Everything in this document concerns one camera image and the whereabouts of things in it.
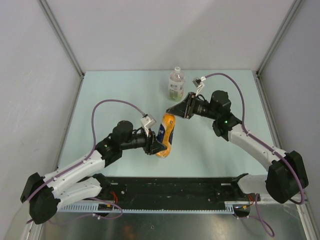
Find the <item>clear plastic bottle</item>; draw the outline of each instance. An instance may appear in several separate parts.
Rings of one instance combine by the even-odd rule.
[[[176,66],[169,77],[169,98],[180,101],[184,95],[185,74]]]

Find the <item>bottle cap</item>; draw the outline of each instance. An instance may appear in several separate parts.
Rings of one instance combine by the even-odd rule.
[[[180,67],[176,66],[176,67],[174,68],[174,72],[175,72],[176,74],[179,74],[179,73],[181,72]]]

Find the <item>white wall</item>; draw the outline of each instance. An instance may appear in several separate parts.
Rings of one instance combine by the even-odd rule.
[[[36,0],[0,2],[0,239],[29,175],[52,171],[80,78]]]
[[[250,69],[293,0],[48,0],[88,70]]]
[[[307,0],[262,74],[286,150],[302,154],[320,226],[320,1]]]

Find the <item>white table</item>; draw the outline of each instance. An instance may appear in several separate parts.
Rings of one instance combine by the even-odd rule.
[[[119,99],[151,114],[159,124],[168,107],[176,102],[168,98],[168,77],[171,71],[89,71],[86,72],[79,98],[59,162],[62,168],[88,153],[93,146],[91,114],[104,99]],[[240,86],[246,107],[246,126],[257,136],[272,143],[271,134],[250,70],[186,70],[185,94],[195,92],[195,77],[225,73]],[[227,91],[232,113],[241,119],[242,105],[236,87],[223,76],[205,81],[202,94],[210,100],[215,90]],[[141,115],[134,108],[117,102],[100,105],[95,114],[97,142],[105,138],[121,120],[139,128]],[[176,118],[171,153],[167,158],[148,156],[142,149],[123,151],[122,158],[103,169],[106,176],[117,177],[236,177],[242,173],[267,174],[267,171],[238,146],[217,137],[213,121],[194,115],[192,119]]]

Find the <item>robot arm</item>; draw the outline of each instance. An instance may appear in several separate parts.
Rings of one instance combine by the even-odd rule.
[[[204,86],[201,79],[196,78],[193,83],[198,90]],[[269,193],[279,203],[285,203],[297,194],[298,184],[280,157],[293,168],[302,187],[308,186],[301,155],[295,151],[287,153],[273,145],[260,144],[262,141],[257,137],[253,139],[249,131],[244,131],[242,121],[231,113],[231,102],[227,92],[221,90],[213,92],[210,102],[200,99],[198,95],[199,91],[189,92],[182,102],[168,108],[166,112],[184,119],[190,119],[193,115],[213,119],[212,128],[218,137],[244,149],[268,171],[267,177],[247,174],[239,176],[238,185],[244,193]]]
[[[156,154],[167,149],[160,143],[155,132],[145,128],[138,133],[129,121],[120,121],[112,133],[100,141],[92,155],[78,159],[75,163],[48,173],[41,177],[38,173],[31,175],[24,187],[21,202],[25,202],[41,185],[45,186],[30,199],[29,214],[36,224],[49,220],[58,209],[76,201],[96,197],[108,191],[110,183],[102,174],[95,174],[85,181],[78,182],[92,175],[122,157],[123,150],[143,148],[148,155]]]

